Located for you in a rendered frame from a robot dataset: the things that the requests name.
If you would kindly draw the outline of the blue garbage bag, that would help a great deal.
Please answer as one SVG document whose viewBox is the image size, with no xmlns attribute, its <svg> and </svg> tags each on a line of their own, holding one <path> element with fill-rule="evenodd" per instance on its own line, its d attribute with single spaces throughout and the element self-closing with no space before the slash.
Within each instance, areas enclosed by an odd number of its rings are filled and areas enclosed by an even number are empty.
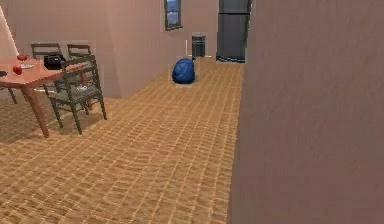
<svg viewBox="0 0 384 224">
<path fill-rule="evenodd" d="M 176 62 L 172 71 L 172 80 L 177 84 L 191 84 L 195 81 L 194 61 L 182 58 Z"/>
</svg>

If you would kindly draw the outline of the dark grey bin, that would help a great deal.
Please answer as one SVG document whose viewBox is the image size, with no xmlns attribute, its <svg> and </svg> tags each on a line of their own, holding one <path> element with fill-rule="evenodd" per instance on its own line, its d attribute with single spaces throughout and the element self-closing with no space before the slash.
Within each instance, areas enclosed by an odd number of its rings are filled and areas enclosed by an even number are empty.
<svg viewBox="0 0 384 224">
<path fill-rule="evenodd" d="M 196 35 L 192 37 L 192 56 L 205 56 L 205 35 Z"/>
</svg>

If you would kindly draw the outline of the grey fridge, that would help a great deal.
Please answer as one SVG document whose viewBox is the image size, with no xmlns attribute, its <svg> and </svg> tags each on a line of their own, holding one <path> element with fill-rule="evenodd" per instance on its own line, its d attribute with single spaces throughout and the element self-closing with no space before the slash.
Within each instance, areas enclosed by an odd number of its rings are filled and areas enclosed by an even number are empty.
<svg viewBox="0 0 384 224">
<path fill-rule="evenodd" d="M 252 0 L 219 0 L 216 59 L 244 63 Z"/>
</svg>

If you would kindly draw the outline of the dark framed window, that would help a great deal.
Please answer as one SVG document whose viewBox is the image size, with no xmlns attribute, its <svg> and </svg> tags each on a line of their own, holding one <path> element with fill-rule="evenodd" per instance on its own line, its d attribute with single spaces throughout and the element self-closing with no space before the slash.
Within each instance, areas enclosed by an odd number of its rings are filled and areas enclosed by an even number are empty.
<svg viewBox="0 0 384 224">
<path fill-rule="evenodd" d="M 181 0 L 164 0 L 165 29 L 175 30 L 182 27 Z"/>
</svg>

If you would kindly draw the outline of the dark green wooden chair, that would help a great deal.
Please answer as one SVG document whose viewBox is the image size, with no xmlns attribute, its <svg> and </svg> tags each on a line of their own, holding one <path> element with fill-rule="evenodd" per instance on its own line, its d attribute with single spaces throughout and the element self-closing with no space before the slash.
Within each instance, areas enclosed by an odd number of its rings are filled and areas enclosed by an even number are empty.
<svg viewBox="0 0 384 224">
<path fill-rule="evenodd" d="M 71 112 L 79 134 L 82 128 L 78 112 L 89 114 L 91 100 L 100 104 L 102 115 L 107 119 L 104 97 L 100 83 L 98 65 L 94 55 L 88 55 L 61 63 L 64 89 L 49 96 L 49 100 L 58 121 L 63 127 L 60 110 Z"/>
<path fill-rule="evenodd" d="M 85 44 L 68 44 L 67 49 L 69 59 L 85 57 L 92 54 L 90 46 Z"/>
<path fill-rule="evenodd" d="M 34 59 L 40 60 L 48 55 L 57 55 L 61 54 L 61 47 L 59 43 L 54 42 L 40 42 L 31 44 L 32 57 Z M 48 84 L 43 84 L 44 92 L 46 95 L 49 95 L 53 90 L 59 92 L 61 90 L 60 84 L 58 81 L 51 82 Z"/>
</svg>

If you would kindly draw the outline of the black pot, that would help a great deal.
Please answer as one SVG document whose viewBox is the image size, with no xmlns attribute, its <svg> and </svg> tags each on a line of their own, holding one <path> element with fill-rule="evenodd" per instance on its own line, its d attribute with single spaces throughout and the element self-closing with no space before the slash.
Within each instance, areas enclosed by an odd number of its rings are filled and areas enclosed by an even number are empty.
<svg viewBox="0 0 384 224">
<path fill-rule="evenodd" d="M 46 55 L 44 57 L 44 66 L 48 70 L 60 70 L 61 64 L 65 61 L 66 59 L 62 54 Z"/>
</svg>

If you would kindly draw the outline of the red wooden dining table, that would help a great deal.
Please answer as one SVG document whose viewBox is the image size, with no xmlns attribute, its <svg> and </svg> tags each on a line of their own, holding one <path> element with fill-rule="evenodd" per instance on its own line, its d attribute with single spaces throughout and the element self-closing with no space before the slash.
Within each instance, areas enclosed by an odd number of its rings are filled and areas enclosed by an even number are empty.
<svg viewBox="0 0 384 224">
<path fill-rule="evenodd" d="M 7 75 L 0 77 L 0 87 L 20 89 L 27 101 L 30 103 L 32 111 L 45 137 L 49 136 L 44 114 L 36 98 L 34 88 L 50 82 L 55 82 L 62 78 L 62 70 L 48 70 L 43 62 L 39 62 L 33 68 L 17 75 L 11 68 L 11 63 L 0 64 Z"/>
</svg>

